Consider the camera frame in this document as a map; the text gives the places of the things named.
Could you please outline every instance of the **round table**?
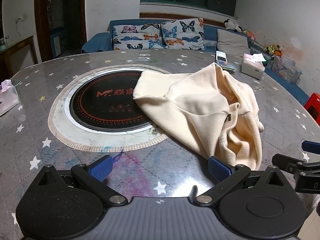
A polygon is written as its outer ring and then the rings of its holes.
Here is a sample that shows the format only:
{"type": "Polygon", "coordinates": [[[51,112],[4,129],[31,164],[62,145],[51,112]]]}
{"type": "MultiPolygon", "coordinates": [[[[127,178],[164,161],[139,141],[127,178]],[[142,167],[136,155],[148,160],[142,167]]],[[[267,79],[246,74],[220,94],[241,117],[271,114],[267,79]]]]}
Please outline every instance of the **round table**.
{"type": "MultiPolygon", "coordinates": [[[[240,57],[227,59],[237,67],[234,77],[249,84],[257,98],[259,118],[265,128],[261,133],[260,169],[270,165],[276,153],[303,159],[302,141],[320,138],[316,122],[271,77],[264,74],[258,81],[240,72],[240,57]]],[[[12,83],[21,82],[16,87],[20,104],[0,119],[0,237],[22,237],[15,221],[15,208],[43,165],[51,163],[57,170],[65,170],[78,163],[92,163],[106,154],[67,147],[49,131],[47,120],[52,103],[73,79],[97,68],[124,64],[145,64],[170,73],[194,73],[214,61],[215,54],[192,50],[116,50],[58,58],[18,72],[12,83]]],[[[119,157],[119,153],[107,154],[119,157]]],[[[320,161],[319,155],[308,153],[308,157],[309,162],[320,161]]],[[[293,176],[285,175],[294,186],[293,176]]],[[[169,137],[153,146],[124,152],[114,163],[107,185],[130,200],[132,196],[187,196],[193,185],[201,194],[213,182],[207,160],[169,137]]],[[[315,195],[300,194],[300,198],[308,208],[317,200],[315,195]]]]}

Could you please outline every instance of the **red plastic stool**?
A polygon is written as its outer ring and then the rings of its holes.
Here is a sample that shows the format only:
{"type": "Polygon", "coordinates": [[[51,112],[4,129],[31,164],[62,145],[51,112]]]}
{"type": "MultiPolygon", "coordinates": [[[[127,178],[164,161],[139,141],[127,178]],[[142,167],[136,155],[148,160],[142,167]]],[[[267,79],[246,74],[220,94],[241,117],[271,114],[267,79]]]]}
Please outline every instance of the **red plastic stool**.
{"type": "Polygon", "coordinates": [[[309,114],[316,120],[317,124],[320,125],[320,95],[313,93],[304,108],[309,114]]]}

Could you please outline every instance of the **black glass cooktop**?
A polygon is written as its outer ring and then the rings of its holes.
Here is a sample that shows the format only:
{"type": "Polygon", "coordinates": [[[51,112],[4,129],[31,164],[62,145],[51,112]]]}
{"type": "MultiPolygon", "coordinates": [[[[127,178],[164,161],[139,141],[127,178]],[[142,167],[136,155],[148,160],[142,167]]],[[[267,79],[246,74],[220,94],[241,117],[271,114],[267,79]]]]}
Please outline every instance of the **black glass cooktop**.
{"type": "Polygon", "coordinates": [[[97,131],[129,131],[150,124],[133,101],[141,71],[119,71],[96,77],[72,96],[70,113],[84,127],[97,131]]]}

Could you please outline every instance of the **butterfly pillow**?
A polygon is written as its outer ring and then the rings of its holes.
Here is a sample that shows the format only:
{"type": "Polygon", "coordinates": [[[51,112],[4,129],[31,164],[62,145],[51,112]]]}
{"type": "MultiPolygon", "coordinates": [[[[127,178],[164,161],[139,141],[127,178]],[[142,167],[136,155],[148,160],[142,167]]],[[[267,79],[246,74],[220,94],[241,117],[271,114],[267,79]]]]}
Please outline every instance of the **butterfly pillow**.
{"type": "Polygon", "coordinates": [[[162,49],[160,25],[116,25],[112,30],[113,50],[118,49],[162,49]]]}
{"type": "Polygon", "coordinates": [[[205,49],[202,18],[163,22],[161,30],[170,49],[205,49]]]}

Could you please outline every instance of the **beige garment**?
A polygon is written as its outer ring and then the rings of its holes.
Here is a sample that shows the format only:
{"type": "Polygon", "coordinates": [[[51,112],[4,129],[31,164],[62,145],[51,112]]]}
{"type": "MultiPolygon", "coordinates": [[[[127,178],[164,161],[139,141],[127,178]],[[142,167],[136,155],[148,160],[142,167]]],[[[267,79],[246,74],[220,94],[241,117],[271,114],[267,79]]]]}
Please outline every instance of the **beige garment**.
{"type": "Polygon", "coordinates": [[[145,70],[133,99],[152,121],[202,157],[216,155],[231,165],[259,169],[264,127],[255,95],[216,63],[191,74],[145,70]]]}

